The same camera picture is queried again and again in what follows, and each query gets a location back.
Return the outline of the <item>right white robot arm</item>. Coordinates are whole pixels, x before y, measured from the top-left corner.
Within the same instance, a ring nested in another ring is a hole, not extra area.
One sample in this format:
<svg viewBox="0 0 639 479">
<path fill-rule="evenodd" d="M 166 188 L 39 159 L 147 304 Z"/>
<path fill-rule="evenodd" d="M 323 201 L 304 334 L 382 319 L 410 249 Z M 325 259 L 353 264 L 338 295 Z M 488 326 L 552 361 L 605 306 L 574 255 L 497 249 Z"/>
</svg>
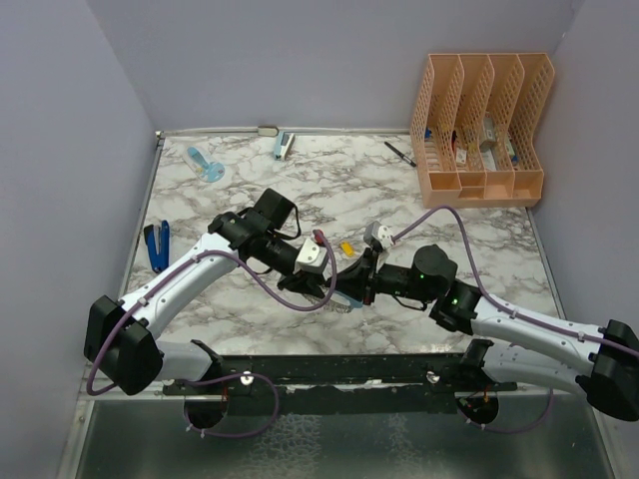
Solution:
<svg viewBox="0 0 639 479">
<path fill-rule="evenodd" d="M 637 420 L 638 337 L 628 324 L 597 326 L 519 308 L 457 279 L 456 263 L 436 245 L 419 248 L 410 266 L 378 259 L 366 248 L 329 283 L 365 305 L 379 294 L 418 301 L 439 327 L 475 337 L 478 352 L 458 366 L 466 388 L 491 381 L 542 385 L 582 394 L 613 418 Z"/>
</svg>

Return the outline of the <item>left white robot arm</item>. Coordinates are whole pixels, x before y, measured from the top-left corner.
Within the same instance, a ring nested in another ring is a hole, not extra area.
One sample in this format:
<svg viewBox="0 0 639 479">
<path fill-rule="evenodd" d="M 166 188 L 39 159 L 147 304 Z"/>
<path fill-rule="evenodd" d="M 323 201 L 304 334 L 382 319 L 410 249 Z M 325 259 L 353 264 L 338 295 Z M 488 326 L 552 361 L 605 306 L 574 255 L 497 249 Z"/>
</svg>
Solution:
<svg viewBox="0 0 639 479">
<path fill-rule="evenodd" d="M 323 272 L 336 261 L 327 239 L 314 231 L 301 246 L 281 233 L 297 206 L 272 189 L 238 213 L 216 216 L 195 245 L 151 282 L 120 299 L 102 296 L 91 306 L 84 355 L 90 376 L 105 374 L 135 395 L 156 380 L 184 380 L 206 394 L 220 384 L 221 358 L 199 341 L 162 343 L 170 322 L 207 287 L 250 258 L 278 272 L 280 289 L 311 295 L 325 305 L 334 282 Z"/>
</svg>

